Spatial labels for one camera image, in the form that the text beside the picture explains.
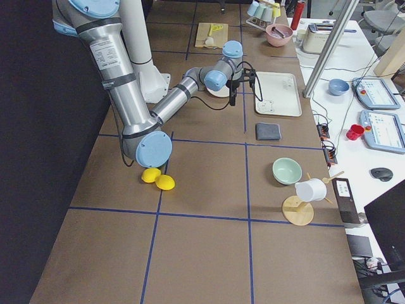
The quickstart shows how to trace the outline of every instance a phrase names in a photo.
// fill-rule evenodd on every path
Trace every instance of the toaster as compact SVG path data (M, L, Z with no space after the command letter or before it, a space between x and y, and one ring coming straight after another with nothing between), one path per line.
M320 54L333 29L330 23L312 23L306 29L301 48L305 53Z

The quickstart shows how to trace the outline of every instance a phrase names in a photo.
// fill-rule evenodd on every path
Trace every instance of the tablet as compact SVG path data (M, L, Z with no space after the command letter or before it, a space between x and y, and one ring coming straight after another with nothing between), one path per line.
M405 135L398 115L372 110L360 113L360 124L371 126L364 140L371 149L405 154Z
M352 85L360 103L367 109L396 110L401 107L382 78L371 76L356 78Z

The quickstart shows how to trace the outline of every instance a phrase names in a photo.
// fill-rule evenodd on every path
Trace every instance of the computer mouse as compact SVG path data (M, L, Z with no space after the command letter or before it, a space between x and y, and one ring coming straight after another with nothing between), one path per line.
M390 169L387 168L374 168L370 170L370 174L382 182L388 182L394 175Z

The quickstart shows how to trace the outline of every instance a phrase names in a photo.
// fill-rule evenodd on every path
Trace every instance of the sticker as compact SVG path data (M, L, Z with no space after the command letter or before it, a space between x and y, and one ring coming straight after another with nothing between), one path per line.
M347 182L344 182L342 180L337 180L336 186L337 186L337 192L338 192L339 196L343 196L344 198L350 198L350 192L349 192L349 187L347 185Z
M121 64L121 58L113 41L104 40L90 46L99 70L115 67Z

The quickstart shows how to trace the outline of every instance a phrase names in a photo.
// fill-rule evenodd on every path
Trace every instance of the white desk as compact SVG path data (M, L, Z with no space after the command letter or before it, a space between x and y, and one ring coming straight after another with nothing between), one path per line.
M306 29L309 23L322 22L317 19L301 19L298 29ZM348 70L359 70L367 67L377 58L373 49L366 40L356 21L349 21L347 29L357 30L356 33L344 33L334 54L331 56L326 68L345 68ZM297 49L298 58L301 65L304 81L307 83L312 68L314 67L319 55L304 53ZM355 77L363 76L365 70L358 72L348 72L343 70L325 70L322 73L323 79L340 78L351 81ZM371 68L367 75L375 75ZM391 76L385 77L386 82L394 93L397 93L395 86L390 80ZM405 103L400 96L396 96L401 105L399 110L394 111L398 114L401 122L405 123ZM330 140L337 145L337 165L330 169L330 175L344 171L342 177L349 179L354 201L358 212L364 212L364 206L375 198L394 187L400 181L405 179L405 155L377 151L367 148L363 140L350 141L346 138L346 132L350 125L358 123L359 112L364 107L359 101L353 99L353 91L345 93L343 96L332 96L328 93L328 82L319 80L311 99L311 107L319 114L325 115L325 110L318 106L313 100L323 105L328 110L328 117L332 119L329 123ZM391 169L394 177L388 182L381 182L374 179L369 171L376 167L386 167ZM382 252L375 240L369 225L360 228L346 229L347 234L367 236L370 239L371 248L375 257L383 257Z

